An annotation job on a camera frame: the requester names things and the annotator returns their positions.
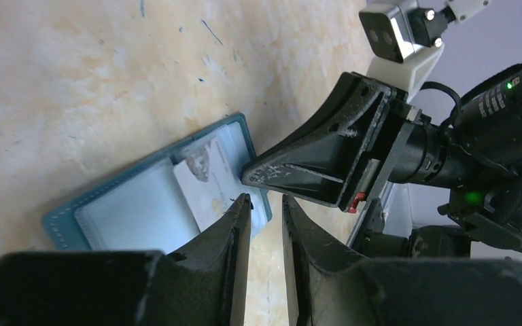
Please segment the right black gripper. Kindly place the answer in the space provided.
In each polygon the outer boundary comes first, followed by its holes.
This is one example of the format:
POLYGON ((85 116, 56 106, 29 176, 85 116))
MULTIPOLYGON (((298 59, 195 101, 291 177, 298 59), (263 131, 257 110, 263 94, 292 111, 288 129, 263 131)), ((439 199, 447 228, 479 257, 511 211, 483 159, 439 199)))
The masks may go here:
POLYGON ((351 212, 381 193, 415 125, 407 93, 344 72, 322 106, 243 168, 245 185, 351 212))

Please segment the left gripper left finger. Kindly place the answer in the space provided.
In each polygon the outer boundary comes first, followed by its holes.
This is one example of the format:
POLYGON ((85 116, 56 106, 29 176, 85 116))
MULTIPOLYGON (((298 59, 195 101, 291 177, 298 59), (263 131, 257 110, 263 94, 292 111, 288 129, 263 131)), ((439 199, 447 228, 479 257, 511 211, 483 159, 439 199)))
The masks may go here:
POLYGON ((0 325, 242 325, 252 201, 160 251, 25 251, 0 258, 0 325))

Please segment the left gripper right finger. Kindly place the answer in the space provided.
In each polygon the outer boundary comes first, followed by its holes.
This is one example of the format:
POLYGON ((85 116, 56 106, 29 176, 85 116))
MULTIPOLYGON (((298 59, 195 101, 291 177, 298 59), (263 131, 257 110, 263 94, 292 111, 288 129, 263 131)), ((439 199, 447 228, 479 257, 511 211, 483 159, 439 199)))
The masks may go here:
POLYGON ((522 262, 369 258, 282 198, 290 325, 522 325, 522 262))

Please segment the blue leather card holder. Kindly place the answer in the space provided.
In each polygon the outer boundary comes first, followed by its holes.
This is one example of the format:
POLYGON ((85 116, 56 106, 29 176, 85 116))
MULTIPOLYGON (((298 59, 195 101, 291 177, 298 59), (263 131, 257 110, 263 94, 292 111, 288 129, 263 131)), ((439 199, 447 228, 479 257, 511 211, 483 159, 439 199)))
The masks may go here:
POLYGON ((248 191, 251 232, 272 219, 267 192, 243 185, 243 167, 255 156, 245 116, 236 113, 150 154, 103 184, 53 209, 42 226, 60 250, 145 250, 170 253, 201 231, 173 174, 198 145, 219 137, 237 182, 248 191))

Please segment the white printed card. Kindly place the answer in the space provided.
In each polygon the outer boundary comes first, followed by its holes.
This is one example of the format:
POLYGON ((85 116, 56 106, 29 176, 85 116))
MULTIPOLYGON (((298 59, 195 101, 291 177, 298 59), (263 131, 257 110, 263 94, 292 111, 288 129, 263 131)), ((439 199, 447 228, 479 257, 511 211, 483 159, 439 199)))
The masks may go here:
POLYGON ((237 182, 224 144, 213 137, 198 145, 173 168, 198 229, 216 223, 248 191, 237 182))

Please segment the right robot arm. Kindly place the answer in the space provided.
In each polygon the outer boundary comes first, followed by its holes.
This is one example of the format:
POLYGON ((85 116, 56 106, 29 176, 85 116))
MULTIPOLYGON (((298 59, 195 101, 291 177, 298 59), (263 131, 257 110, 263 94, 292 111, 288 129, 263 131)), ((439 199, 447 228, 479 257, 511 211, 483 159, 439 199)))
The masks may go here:
POLYGON ((486 79, 464 96, 437 82, 454 101, 441 124, 406 102, 406 92, 344 72, 318 111, 248 163, 244 184, 354 213, 350 246, 366 255, 465 256, 471 242, 522 253, 522 64, 486 79), (409 238, 382 233, 387 183, 449 190, 438 207, 453 227, 428 227, 409 238))

